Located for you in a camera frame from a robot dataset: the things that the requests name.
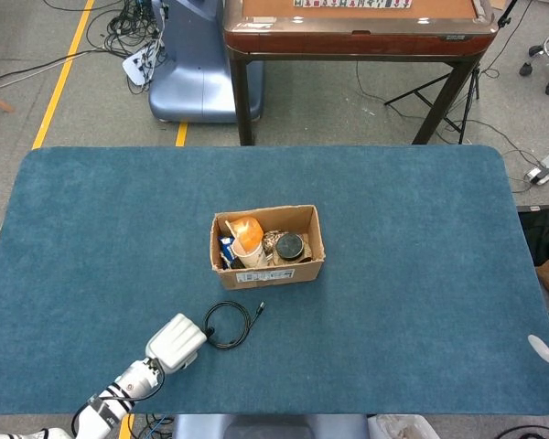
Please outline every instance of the white cup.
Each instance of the white cup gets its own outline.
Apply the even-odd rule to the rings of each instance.
[[[246,268],[265,267],[268,265],[262,243],[258,244],[251,252],[247,252],[238,240],[234,240],[231,244],[231,250],[240,258],[240,261],[242,261]]]

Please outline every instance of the white bag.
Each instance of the white bag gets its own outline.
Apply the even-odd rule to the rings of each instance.
[[[371,439],[439,439],[427,419],[418,414],[379,414],[368,425]]]

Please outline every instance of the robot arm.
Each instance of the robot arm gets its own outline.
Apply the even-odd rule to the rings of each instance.
[[[537,336],[530,335],[528,338],[529,343],[531,343],[531,346],[535,352],[539,354],[539,357],[549,363],[549,347],[545,345],[544,342]]]
[[[165,376],[186,368],[207,340],[188,318],[177,314],[147,343],[146,358],[135,361],[99,395],[92,396],[73,416],[77,439],[103,439],[139,401],[155,395]],[[35,434],[0,434],[0,439],[71,439],[60,428]]]

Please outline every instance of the gray carpet floor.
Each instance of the gray carpet floor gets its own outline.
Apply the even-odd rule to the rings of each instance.
[[[66,7],[84,6],[81,0],[53,2]],[[105,4],[103,0],[95,3]],[[499,54],[527,4],[527,0],[519,1],[512,23],[499,33],[482,62],[483,67]],[[65,55],[80,15],[50,9],[39,1],[0,0],[0,75]],[[105,20],[96,24],[93,35],[98,37],[104,26]],[[544,94],[549,81],[549,60],[535,61],[533,75],[528,78],[518,75],[519,67],[527,60],[527,48],[547,36],[549,4],[534,0],[493,66],[500,76],[491,79],[482,75],[480,100],[473,103],[471,110],[471,119],[479,122],[468,124],[465,142],[490,145],[502,154],[508,153],[504,157],[508,174],[513,178],[522,178],[531,165],[518,154],[509,153],[512,146],[496,130],[506,134],[518,148],[539,158],[549,153],[549,96]],[[84,38],[80,49],[86,48],[89,46]],[[120,62],[103,54],[90,54],[74,61],[44,147],[175,144],[178,126],[155,120],[146,95],[134,96],[127,90]],[[434,64],[361,63],[359,71],[367,93],[388,99],[432,80],[447,72],[447,68]],[[0,111],[0,224],[16,171],[35,139],[59,73],[60,67],[0,90],[0,98],[16,107],[12,114]],[[426,113],[426,107],[416,98],[396,104],[401,113],[411,116],[403,117],[383,107],[381,101],[364,96],[354,62],[271,62],[266,65],[266,80],[264,114],[255,125],[260,145],[408,144]],[[437,88],[432,88],[427,94],[435,96],[436,91]],[[462,111],[460,105],[450,116],[457,119]],[[456,142],[457,136],[444,125],[439,132],[447,141]],[[236,145],[237,141],[234,125],[192,124],[186,147]],[[434,143],[444,141],[436,136]],[[521,182],[513,180],[511,184],[517,191],[523,189]],[[515,199],[517,205],[549,204],[549,183],[517,193]],[[542,291],[542,295],[549,305],[549,294]],[[443,439],[489,439],[505,428],[523,423],[549,426],[549,416],[443,415],[428,419]],[[67,415],[5,415],[0,416],[0,432],[31,433],[43,426],[68,428],[69,422]],[[541,432],[541,435],[549,438],[549,434]],[[117,437],[117,432],[110,437]]]

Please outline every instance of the open cardboard box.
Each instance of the open cardboard box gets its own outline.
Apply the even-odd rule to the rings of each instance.
[[[231,236],[226,221],[241,217],[255,217],[265,232],[270,230],[306,233],[313,260],[303,263],[289,263],[263,268],[244,268],[241,270],[223,269],[220,257],[222,236]],[[259,286],[291,284],[312,281],[318,277],[319,269],[326,258],[319,228],[318,210],[315,206],[280,206],[276,208],[245,210],[242,212],[216,213],[211,223],[210,261],[211,268],[218,274],[224,288],[239,290]]]

